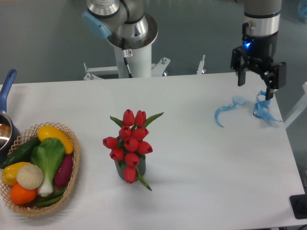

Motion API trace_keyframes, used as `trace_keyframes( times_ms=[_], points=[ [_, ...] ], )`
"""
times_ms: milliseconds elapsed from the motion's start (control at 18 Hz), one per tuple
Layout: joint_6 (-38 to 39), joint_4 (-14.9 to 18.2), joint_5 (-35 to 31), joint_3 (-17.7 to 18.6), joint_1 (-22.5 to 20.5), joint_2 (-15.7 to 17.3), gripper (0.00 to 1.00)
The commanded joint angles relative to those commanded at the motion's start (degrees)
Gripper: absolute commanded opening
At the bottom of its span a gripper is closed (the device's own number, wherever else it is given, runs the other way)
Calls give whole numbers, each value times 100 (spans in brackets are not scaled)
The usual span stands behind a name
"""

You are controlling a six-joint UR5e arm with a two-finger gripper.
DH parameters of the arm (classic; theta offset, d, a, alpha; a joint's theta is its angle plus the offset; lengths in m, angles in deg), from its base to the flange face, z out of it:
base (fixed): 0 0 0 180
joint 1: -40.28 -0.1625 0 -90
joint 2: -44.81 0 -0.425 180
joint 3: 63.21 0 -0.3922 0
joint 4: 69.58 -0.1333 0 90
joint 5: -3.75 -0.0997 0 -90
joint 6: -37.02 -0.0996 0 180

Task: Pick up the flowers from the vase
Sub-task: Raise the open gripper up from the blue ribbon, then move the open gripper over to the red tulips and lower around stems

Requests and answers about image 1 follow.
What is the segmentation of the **robot base column with joints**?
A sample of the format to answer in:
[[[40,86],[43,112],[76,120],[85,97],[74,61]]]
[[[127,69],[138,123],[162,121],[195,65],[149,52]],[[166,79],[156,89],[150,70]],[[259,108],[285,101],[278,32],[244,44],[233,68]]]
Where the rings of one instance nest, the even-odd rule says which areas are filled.
[[[113,46],[120,78],[152,75],[152,44],[158,35],[155,19],[142,0],[88,0],[82,19],[97,37]]]

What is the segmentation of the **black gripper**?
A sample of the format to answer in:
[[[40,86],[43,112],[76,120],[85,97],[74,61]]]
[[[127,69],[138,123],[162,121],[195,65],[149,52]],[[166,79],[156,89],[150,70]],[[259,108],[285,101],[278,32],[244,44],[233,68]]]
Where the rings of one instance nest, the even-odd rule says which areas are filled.
[[[277,33],[265,37],[243,37],[242,45],[233,49],[230,68],[236,72],[238,86],[246,82],[248,69],[258,74],[266,84],[265,100],[273,97],[274,89],[286,84],[286,63],[275,62],[273,56],[276,50]]]

